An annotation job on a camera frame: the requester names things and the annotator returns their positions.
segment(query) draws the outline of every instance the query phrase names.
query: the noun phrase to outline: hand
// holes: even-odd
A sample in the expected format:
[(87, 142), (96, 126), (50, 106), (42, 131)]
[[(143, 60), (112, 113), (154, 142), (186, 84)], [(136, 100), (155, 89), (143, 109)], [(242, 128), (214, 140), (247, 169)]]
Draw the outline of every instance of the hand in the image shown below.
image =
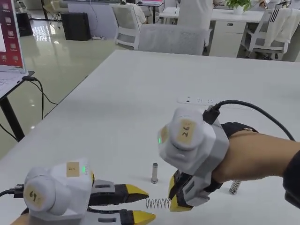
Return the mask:
[(15, 220), (11, 225), (29, 225), (29, 216), (24, 214)]
[(260, 1), (259, 1), (259, 6), (262, 7), (262, 8), (268, 8), (268, 7), (267, 7), (267, 3), (266, 3), (265, 0), (260, 0)]
[(268, 176), (283, 176), (300, 143), (239, 131), (230, 137), (230, 146), (224, 160), (213, 171), (217, 182), (229, 180), (257, 180)]

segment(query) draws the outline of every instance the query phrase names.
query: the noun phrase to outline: laptop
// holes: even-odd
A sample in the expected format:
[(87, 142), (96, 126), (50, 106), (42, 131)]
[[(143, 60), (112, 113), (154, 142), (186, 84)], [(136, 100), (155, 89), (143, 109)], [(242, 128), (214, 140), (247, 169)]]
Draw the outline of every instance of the laptop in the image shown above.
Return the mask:
[(13, 0), (0, 0), (0, 98), (27, 76)]

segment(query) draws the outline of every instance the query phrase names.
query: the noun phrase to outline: potted plant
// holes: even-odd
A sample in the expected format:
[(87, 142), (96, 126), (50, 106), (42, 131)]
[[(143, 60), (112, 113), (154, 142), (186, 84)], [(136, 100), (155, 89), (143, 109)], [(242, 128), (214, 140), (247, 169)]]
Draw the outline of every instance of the potted plant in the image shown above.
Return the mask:
[(251, 7), (250, 0), (227, 0), (226, 5), (229, 8), (233, 8), (233, 13), (237, 15), (241, 15), (247, 9)]

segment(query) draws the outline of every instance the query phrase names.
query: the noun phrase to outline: black table leg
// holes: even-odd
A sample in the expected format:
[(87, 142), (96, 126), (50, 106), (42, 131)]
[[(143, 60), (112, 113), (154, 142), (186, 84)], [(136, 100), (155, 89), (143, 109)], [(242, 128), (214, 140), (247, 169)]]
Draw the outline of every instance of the black table leg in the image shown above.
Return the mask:
[(8, 120), (11, 129), (15, 134), (17, 141), (21, 141), (25, 137), (25, 135), (7, 97), (4, 97), (0, 101), (0, 106), (6, 119)]
[(155, 23), (155, 6), (153, 6), (153, 24)]

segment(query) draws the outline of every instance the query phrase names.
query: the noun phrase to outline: laptop screen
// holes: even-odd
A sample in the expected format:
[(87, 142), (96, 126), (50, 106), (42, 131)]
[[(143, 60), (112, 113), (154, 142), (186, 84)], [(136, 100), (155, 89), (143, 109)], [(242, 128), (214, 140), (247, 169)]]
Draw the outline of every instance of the laptop screen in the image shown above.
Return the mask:
[(0, 67), (23, 68), (19, 29), (12, 0), (0, 0)]

